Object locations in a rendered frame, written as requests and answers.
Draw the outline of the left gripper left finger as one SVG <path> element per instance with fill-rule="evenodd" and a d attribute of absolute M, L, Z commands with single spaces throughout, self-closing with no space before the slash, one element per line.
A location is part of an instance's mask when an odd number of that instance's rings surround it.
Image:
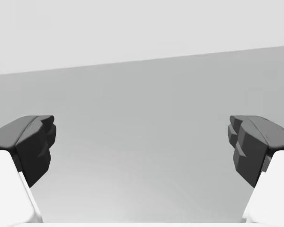
<path fill-rule="evenodd" d="M 0 128 L 0 224 L 42 223 L 31 187 L 48 171 L 54 116 L 23 116 Z"/>

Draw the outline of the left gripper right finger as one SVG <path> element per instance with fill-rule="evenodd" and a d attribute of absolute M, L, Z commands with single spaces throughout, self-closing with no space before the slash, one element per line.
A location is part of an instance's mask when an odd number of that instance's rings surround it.
<path fill-rule="evenodd" d="M 254 189 L 242 221 L 284 223 L 284 127 L 251 115 L 232 115 L 230 122 L 235 169 Z"/>

